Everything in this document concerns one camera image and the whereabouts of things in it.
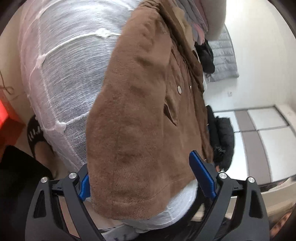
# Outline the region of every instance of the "black slipper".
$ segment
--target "black slipper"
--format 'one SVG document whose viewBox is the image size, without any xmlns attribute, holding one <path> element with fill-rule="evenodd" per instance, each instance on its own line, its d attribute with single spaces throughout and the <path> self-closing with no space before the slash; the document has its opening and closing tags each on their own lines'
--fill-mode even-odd
<svg viewBox="0 0 296 241">
<path fill-rule="evenodd" d="M 36 119 L 36 115 L 33 115 L 33 117 L 29 120 L 29 123 L 27 126 L 27 138 L 28 138 L 29 146 L 33 154 L 33 157 L 36 159 L 35 145 L 40 141 L 46 142 L 48 144 L 48 142 L 43 136 L 43 131 L 41 130 L 41 126 L 39 125 L 39 122 Z"/>
</svg>

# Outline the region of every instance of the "metal snap button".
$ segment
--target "metal snap button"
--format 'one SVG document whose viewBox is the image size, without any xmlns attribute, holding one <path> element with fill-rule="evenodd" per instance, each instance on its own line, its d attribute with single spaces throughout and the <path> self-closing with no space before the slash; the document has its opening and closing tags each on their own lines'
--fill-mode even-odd
<svg viewBox="0 0 296 241">
<path fill-rule="evenodd" d="M 178 93 L 181 94 L 182 93 L 182 90 L 181 90 L 181 87 L 178 85 Z"/>
</svg>

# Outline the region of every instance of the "red box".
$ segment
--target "red box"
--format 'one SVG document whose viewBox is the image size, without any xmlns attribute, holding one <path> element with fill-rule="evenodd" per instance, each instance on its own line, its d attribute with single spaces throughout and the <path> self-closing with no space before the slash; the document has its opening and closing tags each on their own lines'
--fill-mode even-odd
<svg viewBox="0 0 296 241">
<path fill-rule="evenodd" d="M 25 124 L 0 90 L 0 159 L 7 145 L 15 145 Z"/>
</svg>

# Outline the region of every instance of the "pink clothing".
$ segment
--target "pink clothing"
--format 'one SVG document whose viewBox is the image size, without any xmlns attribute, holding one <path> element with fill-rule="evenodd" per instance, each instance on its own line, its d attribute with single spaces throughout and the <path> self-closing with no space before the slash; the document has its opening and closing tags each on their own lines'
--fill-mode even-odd
<svg viewBox="0 0 296 241">
<path fill-rule="evenodd" d="M 200 15 L 202 16 L 202 19 L 204 20 L 204 23 L 205 23 L 206 27 L 209 28 L 209 25 L 207 24 L 207 18 L 205 16 L 205 12 L 203 10 L 203 7 L 202 7 L 202 4 L 201 4 L 200 0 L 194 0 L 194 2 L 195 2 L 195 5 L 196 5 Z"/>
<path fill-rule="evenodd" d="M 198 39 L 197 39 L 197 44 L 202 45 L 205 42 L 205 33 L 203 29 L 196 23 L 193 23 L 194 29 L 197 31 L 198 34 Z"/>
</svg>

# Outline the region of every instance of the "white wall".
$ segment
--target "white wall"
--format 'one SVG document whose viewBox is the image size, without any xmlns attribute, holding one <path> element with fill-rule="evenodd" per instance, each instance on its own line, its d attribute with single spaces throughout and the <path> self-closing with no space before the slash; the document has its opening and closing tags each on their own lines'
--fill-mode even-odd
<svg viewBox="0 0 296 241">
<path fill-rule="evenodd" d="M 276 8 L 267 0 L 227 0 L 225 23 L 240 77 L 209 83 L 206 103 L 214 111 L 290 104 L 296 39 Z"/>
</svg>

